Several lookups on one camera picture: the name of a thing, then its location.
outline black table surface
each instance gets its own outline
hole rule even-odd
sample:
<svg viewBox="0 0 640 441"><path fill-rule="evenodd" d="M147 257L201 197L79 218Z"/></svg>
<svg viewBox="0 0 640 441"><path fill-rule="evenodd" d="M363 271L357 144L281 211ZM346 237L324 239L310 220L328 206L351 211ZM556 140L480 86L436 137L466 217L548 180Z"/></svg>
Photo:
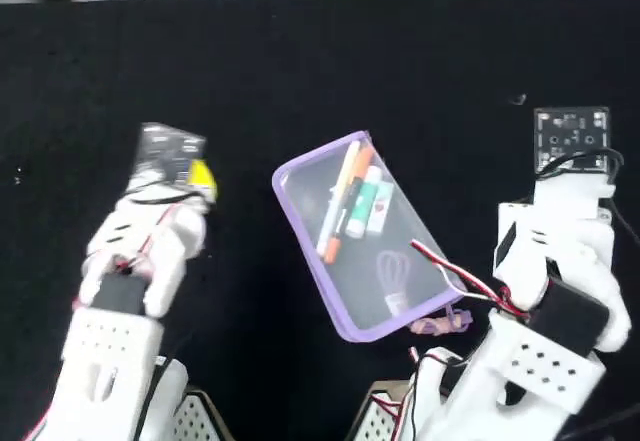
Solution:
<svg viewBox="0 0 640 441"><path fill-rule="evenodd" d="M163 349L197 325L178 357L239 441L339 440L373 381L410 374L408 346L464 352L486 317L478 308L464 336L343 341L273 171L368 129L445 253L489 278L497 204L532 185L535 107L611 108L627 160L616 199L640 226L638 73L640 0L0 7L2 439L19 439L50 401L84 249L126 183L140 123L205 135L220 186ZM634 323L637 259L618 231L614 272ZM608 373L573 426L637 401L639 352L632 335L603 356ZM623 434L632 425L594 439L635 439Z"/></svg>

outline white wire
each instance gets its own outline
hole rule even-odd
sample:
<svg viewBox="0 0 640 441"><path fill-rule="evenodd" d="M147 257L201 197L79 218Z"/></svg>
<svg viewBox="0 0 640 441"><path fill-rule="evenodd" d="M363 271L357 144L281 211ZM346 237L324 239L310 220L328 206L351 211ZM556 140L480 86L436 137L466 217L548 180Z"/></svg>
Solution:
<svg viewBox="0 0 640 441"><path fill-rule="evenodd" d="M42 431L44 431L44 427L47 424L47 416L43 416L40 422L33 428L33 430L27 435L23 441L35 441L40 437Z"/></svg>
<svg viewBox="0 0 640 441"><path fill-rule="evenodd" d="M411 346L409 348L409 355L411 356L411 359L413 360L413 362L418 364L418 361L420 361L420 356L418 356L418 350L416 349L415 346Z"/></svg>
<svg viewBox="0 0 640 441"><path fill-rule="evenodd" d="M481 286L483 289L485 289L488 293L491 293L493 296L495 296L496 299L500 299L500 297L495 293L495 291L493 289L491 289L489 286L487 286L482 280L480 280L479 278L477 278L476 276L474 276L473 274L471 274L469 271L467 271L464 268L461 268L460 266L458 266L457 264L453 264L449 261L447 261L446 259L444 259L441 256L438 256L436 253L433 252L433 250L427 248L424 244L422 244L420 241L418 241L417 239L412 239L411 240L411 244L414 244L416 247L418 247L420 250L425 251L426 253L429 254L429 256L431 256L433 259L435 259L437 261L437 263L435 263L436 265L438 264L442 264L443 266L446 267L450 267L453 268L454 270L460 271L460 274L463 275L463 277L465 277L468 281Z"/></svg>
<svg viewBox="0 0 640 441"><path fill-rule="evenodd" d="M466 298L482 299L483 301L491 301L491 298L489 296L485 296L484 294L469 293L468 291L461 290L455 284L453 284L453 281L451 281L451 278L449 278L447 271L441 265L437 263L433 263L433 264L435 265L436 268L440 270L440 272L442 273L442 277L444 278L445 282L449 285L449 287L453 289L456 293L458 293L460 296L464 296Z"/></svg>
<svg viewBox="0 0 640 441"><path fill-rule="evenodd" d="M413 390L414 390L414 386L413 384L411 384L411 386L409 387L409 390L404 396L404 402L402 403L402 406L400 406L400 413L398 415L398 420L396 421L398 425L398 429L396 430L396 435L393 437L391 441L398 441L402 436L402 432L404 431L404 422L407 414L407 408L409 406L409 397L413 396Z"/></svg>

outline black circuit board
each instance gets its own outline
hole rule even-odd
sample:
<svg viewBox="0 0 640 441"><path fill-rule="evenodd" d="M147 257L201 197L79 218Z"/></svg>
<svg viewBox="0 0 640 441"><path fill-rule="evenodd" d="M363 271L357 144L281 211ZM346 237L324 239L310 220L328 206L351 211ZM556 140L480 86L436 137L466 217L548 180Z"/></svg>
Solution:
<svg viewBox="0 0 640 441"><path fill-rule="evenodd" d="M609 147L611 123L605 107L538 108L534 125L536 171L565 154ZM607 163L607 157L600 155L569 161L563 170L606 173Z"/></svg>

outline white plastic part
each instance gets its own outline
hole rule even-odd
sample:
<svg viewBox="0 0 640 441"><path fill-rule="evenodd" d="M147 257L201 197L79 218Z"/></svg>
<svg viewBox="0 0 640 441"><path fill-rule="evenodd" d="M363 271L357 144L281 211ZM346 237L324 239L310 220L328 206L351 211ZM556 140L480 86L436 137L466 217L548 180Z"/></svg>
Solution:
<svg viewBox="0 0 640 441"><path fill-rule="evenodd" d="M615 189L607 184L606 174L564 173L536 181L533 204L544 212L547 222L567 216L595 219L599 200L613 196Z"/></svg>
<svg viewBox="0 0 640 441"><path fill-rule="evenodd" d="M136 204L130 199L154 199L149 191L165 198L184 194L152 185L117 203L87 248L79 293L84 305L91 304L102 277L115 269L116 258L123 258L135 263L134 273L150 278L144 298L146 314L160 318L168 312L184 277L185 261L197 256L204 244L206 203L199 197L158 205Z"/></svg>
<svg viewBox="0 0 640 441"><path fill-rule="evenodd" d="M165 361L158 356L156 365L162 366ZM173 430L173 416L182 402L188 380L187 368L175 359L171 361L151 398L140 441L161 441Z"/></svg>
<svg viewBox="0 0 640 441"><path fill-rule="evenodd" d="M391 401L387 393L375 393L383 401ZM367 406L353 441L391 441L395 420L373 401Z"/></svg>
<svg viewBox="0 0 640 441"><path fill-rule="evenodd" d="M184 245L175 232L166 230L154 239L149 251L153 281L144 296L147 315L159 318L167 314L186 271L185 255Z"/></svg>
<svg viewBox="0 0 640 441"><path fill-rule="evenodd" d="M582 358L495 310L489 319L491 330L446 401L439 392L445 367L423 360L415 409L419 441L555 439L604 374L594 355ZM500 402L509 380L530 390L515 406ZM413 439L410 418L400 439Z"/></svg>
<svg viewBox="0 0 640 441"><path fill-rule="evenodd" d="M166 441L222 441L198 396L188 395L176 410Z"/></svg>
<svg viewBox="0 0 640 441"><path fill-rule="evenodd" d="M514 222L516 238L504 260L494 267L494 276L509 286L516 306L529 310L546 290L546 260L552 259L564 282L609 308L609 321L596 349L617 351L629 336L631 319L611 274L614 233L610 213L599 209L592 219L557 219L546 214L537 205L500 205L499 240Z"/></svg>
<svg viewBox="0 0 640 441"><path fill-rule="evenodd" d="M153 319L77 309L43 439L130 439L162 333Z"/></svg>

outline pencil case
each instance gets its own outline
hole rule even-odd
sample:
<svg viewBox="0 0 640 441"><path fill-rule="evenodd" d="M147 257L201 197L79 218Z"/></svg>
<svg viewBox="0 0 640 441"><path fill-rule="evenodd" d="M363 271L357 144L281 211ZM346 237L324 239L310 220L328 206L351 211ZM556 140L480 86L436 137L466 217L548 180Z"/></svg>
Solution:
<svg viewBox="0 0 640 441"><path fill-rule="evenodd" d="M442 255L368 133L289 161L272 184L345 340L375 341L460 298L410 246L415 238Z"/></svg>

